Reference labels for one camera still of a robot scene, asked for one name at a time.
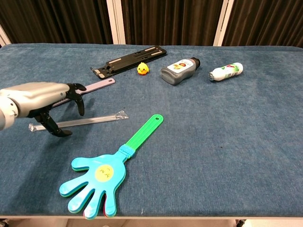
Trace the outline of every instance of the gray bottle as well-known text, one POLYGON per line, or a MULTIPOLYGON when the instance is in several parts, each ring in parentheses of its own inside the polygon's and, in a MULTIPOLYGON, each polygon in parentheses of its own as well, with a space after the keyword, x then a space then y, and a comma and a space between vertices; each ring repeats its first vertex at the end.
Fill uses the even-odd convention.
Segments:
POLYGON ((161 69, 163 80, 172 85, 177 85, 182 80, 191 77, 200 66, 198 58, 182 59, 161 69))

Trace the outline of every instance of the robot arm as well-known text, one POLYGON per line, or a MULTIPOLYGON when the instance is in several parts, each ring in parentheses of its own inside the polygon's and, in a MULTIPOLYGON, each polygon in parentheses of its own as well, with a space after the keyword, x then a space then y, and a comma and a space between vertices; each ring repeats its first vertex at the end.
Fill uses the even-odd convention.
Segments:
POLYGON ((65 137, 71 131, 61 130, 50 117, 52 105, 64 98, 74 100, 78 111, 84 115, 84 102, 76 90, 85 91, 81 84, 33 82, 0 90, 0 130, 10 127, 15 118, 35 118, 51 134, 65 137))

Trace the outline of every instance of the smiley face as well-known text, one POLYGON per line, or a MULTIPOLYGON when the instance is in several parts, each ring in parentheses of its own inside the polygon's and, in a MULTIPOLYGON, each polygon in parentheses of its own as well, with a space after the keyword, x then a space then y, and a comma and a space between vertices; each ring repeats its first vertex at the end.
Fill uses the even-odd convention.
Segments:
POLYGON ((110 165, 101 165, 95 171, 95 178, 100 182, 109 181, 114 175, 114 169, 110 165))

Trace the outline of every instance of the rubber duck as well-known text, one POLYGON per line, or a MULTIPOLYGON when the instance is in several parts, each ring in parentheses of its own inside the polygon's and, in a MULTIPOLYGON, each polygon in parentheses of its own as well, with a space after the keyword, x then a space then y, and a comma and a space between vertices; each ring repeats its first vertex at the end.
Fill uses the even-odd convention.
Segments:
POLYGON ((147 64, 141 62, 137 67, 137 71, 142 76, 146 75, 149 72, 147 64))

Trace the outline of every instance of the transparent tube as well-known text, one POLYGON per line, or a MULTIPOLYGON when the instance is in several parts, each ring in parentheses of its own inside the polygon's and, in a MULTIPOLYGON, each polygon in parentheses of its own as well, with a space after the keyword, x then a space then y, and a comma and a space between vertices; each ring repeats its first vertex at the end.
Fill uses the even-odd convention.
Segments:
MULTIPOLYGON (((124 119, 128 119, 128 116, 122 110, 116 114, 111 114, 108 116, 79 119, 79 120, 73 120, 73 121, 67 121, 67 122, 59 122, 59 123, 57 123, 57 125, 59 128, 64 128, 64 127, 70 127, 70 126, 76 126, 76 125, 93 124, 93 123, 99 123, 99 122, 110 122, 110 121, 124 120, 124 119)), ((34 132, 34 131, 45 130, 45 127, 41 124, 39 124, 39 125, 29 124, 28 129, 31 132, 34 132)))

